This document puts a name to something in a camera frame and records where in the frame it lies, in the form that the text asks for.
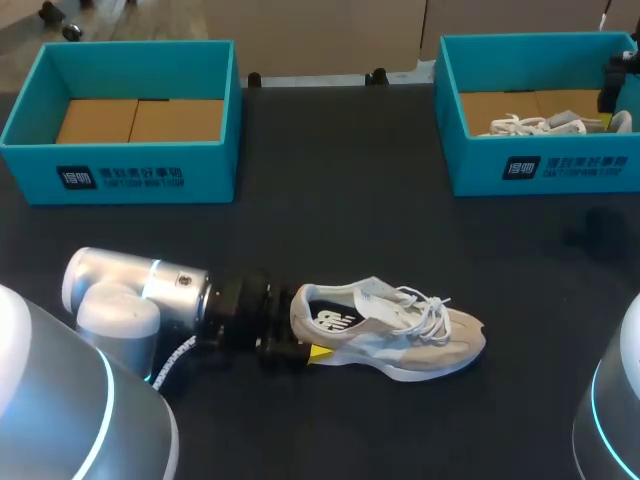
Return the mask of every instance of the black logo label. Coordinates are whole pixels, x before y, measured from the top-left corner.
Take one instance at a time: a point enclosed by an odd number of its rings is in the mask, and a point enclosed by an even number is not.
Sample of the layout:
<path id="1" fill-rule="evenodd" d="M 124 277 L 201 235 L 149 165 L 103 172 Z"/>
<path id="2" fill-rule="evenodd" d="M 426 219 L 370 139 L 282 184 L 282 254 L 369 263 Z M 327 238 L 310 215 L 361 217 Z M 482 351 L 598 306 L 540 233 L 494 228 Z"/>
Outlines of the black logo label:
<path id="1" fill-rule="evenodd" d="M 531 180 L 536 176 L 540 157 L 510 157 L 502 174 L 503 180 Z"/>
<path id="2" fill-rule="evenodd" d="M 56 167 L 56 170 L 67 190 L 95 190 L 97 188 L 89 167 Z"/>

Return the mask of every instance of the shoe insole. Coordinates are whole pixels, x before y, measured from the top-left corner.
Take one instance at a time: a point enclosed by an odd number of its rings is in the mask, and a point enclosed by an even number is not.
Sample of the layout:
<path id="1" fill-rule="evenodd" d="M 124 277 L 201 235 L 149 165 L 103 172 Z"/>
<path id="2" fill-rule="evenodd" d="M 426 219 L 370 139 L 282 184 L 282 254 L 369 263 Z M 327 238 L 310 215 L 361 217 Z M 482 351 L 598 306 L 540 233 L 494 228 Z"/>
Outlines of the shoe insole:
<path id="1" fill-rule="evenodd" d="M 364 320 L 354 307 L 348 307 L 327 300 L 309 302 L 313 321 L 325 330 L 339 332 L 355 327 Z"/>

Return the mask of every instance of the shoe tongue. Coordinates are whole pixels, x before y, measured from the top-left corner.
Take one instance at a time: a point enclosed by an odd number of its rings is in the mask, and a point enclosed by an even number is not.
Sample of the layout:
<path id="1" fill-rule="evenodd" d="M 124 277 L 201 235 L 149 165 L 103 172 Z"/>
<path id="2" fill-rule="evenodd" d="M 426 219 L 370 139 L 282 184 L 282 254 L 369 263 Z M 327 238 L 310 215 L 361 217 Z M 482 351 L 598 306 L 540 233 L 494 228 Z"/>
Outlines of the shoe tongue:
<path id="1" fill-rule="evenodd" d="M 376 297 L 370 293 L 355 288 L 353 291 L 353 303 L 358 313 L 364 318 L 375 318 L 384 322 L 395 329 L 404 329 L 410 324 L 401 315 L 397 305 L 384 298 Z"/>

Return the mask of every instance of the floor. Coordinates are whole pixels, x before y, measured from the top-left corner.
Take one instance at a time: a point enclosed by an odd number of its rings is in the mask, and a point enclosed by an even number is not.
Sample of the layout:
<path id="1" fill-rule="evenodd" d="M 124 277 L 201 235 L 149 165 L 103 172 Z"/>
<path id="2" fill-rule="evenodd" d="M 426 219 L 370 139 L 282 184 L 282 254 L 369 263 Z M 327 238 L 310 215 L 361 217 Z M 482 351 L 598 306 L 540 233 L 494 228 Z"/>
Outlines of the floor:
<path id="1" fill-rule="evenodd" d="M 0 28 L 0 92 L 20 90 L 38 50 L 45 42 L 64 42 L 59 29 L 44 26 L 35 6 L 24 5 L 33 0 L 0 0 L 0 14 L 20 9 L 31 15 Z M 138 0 L 128 5 L 126 0 L 94 0 L 94 7 L 81 9 L 78 0 L 56 1 L 67 15 L 66 21 L 84 30 L 84 41 L 108 40 L 179 40 L 207 39 L 207 26 L 202 15 L 202 0 Z M 430 83 L 433 81 L 433 61 L 418 62 L 412 72 L 389 73 L 392 84 Z M 264 78 L 265 87 L 348 86 L 363 85 L 362 75 L 328 75 L 319 77 Z"/>

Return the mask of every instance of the shoe logo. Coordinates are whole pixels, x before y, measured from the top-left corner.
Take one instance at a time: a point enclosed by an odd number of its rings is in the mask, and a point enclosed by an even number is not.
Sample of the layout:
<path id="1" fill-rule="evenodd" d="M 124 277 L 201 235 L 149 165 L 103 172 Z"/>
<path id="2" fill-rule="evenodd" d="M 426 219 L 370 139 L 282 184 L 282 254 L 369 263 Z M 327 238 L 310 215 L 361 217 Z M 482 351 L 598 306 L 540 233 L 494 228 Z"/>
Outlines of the shoe logo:
<path id="1" fill-rule="evenodd" d="M 351 323 L 355 320 L 355 317 L 347 315 L 343 317 L 339 313 L 331 312 L 329 310 L 322 310 L 318 313 L 316 319 L 318 325 L 326 328 L 327 330 L 344 330 L 351 326 Z"/>

